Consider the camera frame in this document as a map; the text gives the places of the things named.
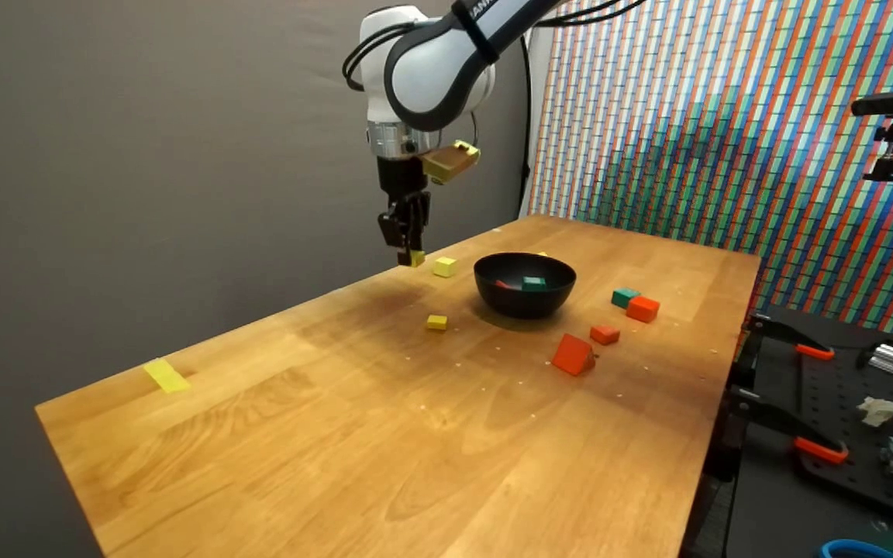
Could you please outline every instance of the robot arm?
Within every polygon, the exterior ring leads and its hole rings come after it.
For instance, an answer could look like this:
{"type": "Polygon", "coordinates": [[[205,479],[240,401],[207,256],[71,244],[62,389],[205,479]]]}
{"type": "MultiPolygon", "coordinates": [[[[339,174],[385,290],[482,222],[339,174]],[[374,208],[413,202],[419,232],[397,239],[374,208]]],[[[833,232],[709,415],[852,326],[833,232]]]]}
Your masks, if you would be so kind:
{"type": "Polygon", "coordinates": [[[441,18],[415,6],[369,11],[360,26],[360,83],[366,137],[377,157],[389,209],[377,213],[397,264],[419,264],[428,222],[428,177],[423,157],[441,146],[441,131],[484,103],[494,62],[560,0],[456,0],[441,18]]]}

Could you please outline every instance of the yellow block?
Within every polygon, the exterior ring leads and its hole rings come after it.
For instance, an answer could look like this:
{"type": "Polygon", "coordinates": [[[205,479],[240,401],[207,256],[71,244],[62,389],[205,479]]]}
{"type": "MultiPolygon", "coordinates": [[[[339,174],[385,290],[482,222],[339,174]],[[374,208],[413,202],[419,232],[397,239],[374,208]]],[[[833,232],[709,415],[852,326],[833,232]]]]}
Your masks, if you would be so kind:
{"type": "Polygon", "coordinates": [[[167,358],[145,361],[142,373],[145,373],[166,394],[177,394],[177,389],[189,389],[189,387],[193,387],[167,358]]]}
{"type": "Polygon", "coordinates": [[[430,313],[430,316],[424,320],[424,328],[444,331],[444,328],[448,328],[448,316],[430,313]]]}
{"type": "Polygon", "coordinates": [[[456,260],[453,256],[438,256],[434,260],[434,277],[451,278],[456,274],[456,260]]]}

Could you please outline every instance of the black bowl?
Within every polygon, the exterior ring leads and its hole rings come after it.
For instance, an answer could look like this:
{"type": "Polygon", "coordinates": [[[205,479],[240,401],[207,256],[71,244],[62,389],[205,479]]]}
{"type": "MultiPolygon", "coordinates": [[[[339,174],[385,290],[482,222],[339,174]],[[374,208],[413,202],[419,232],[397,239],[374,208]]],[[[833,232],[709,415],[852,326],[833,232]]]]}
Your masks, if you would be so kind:
{"type": "Polygon", "coordinates": [[[555,256],[491,255],[474,264],[482,301],[515,320],[546,320],[571,293],[576,274],[555,256]]]}

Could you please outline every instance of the orange block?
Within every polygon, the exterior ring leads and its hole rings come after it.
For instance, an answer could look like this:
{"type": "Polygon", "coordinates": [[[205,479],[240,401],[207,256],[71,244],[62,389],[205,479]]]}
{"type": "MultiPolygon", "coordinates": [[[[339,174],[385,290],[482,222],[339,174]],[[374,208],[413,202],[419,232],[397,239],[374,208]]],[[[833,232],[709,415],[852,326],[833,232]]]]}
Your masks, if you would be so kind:
{"type": "Polygon", "coordinates": [[[808,348],[808,344],[793,344],[793,354],[806,357],[806,358],[819,358],[819,361],[833,361],[838,350],[823,350],[823,348],[808,348]]]}
{"type": "Polygon", "coordinates": [[[595,326],[595,328],[589,331],[589,338],[593,338],[595,344],[618,344],[618,341],[620,341],[620,331],[611,328],[611,326],[595,326]]]}
{"type": "Polygon", "coordinates": [[[634,296],[626,316],[638,323],[655,323],[660,305],[655,296],[634,296]]]}
{"type": "Polygon", "coordinates": [[[593,368],[595,350],[589,341],[564,333],[548,361],[564,374],[583,374],[593,368]]]}

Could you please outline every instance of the wall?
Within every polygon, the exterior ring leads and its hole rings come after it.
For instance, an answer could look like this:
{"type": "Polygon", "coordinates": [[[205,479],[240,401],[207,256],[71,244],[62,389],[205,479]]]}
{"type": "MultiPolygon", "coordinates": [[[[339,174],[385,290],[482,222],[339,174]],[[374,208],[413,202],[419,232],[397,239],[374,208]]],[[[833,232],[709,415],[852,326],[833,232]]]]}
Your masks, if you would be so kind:
{"type": "MultiPolygon", "coordinates": [[[[553,28],[533,28],[525,34],[525,45],[528,45],[528,62],[529,62],[529,157],[528,163],[533,163],[533,153],[540,153],[540,123],[546,116],[546,99],[548,99],[548,62],[555,60],[553,56],[553,39],[555,32],[553,28]]],[[[528,203],[529,203],[529,196],[522,196],[522,203],[519,203],[519,213],[528,213],[528,203]]]]}
{"type": "Polygon", "coordinates": [[[528,213],[766,256],[761,307],[893,328],[893,184],[866,184],[893,2],[648,0],[553,34],[528,213]]]}
{"type": "MultiPolygon", "coordinates": [[[[97,552],[35,404],[393,264],[339,75],[366,11],[0,0],[0,555],[97,552]]],[[[522,137],[513,51],[430,247],[515,216],[522,137]]]]}

